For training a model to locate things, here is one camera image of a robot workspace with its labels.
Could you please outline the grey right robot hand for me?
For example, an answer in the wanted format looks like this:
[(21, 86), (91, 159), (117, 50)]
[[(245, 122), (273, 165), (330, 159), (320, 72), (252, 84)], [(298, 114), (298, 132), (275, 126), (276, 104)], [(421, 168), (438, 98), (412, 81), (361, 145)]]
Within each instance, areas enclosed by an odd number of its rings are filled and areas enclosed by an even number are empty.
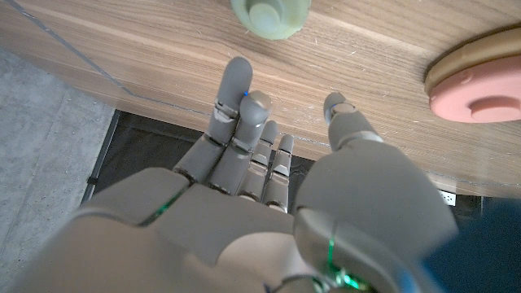
[(83, 203), (14, 292), (437, 292), (421, 266), (454, 236), (427, 176), (342, 94), (331, 153), (288, 195), (293, 138), (225, 68), (207, 131), (174, 169), (146, 168)]

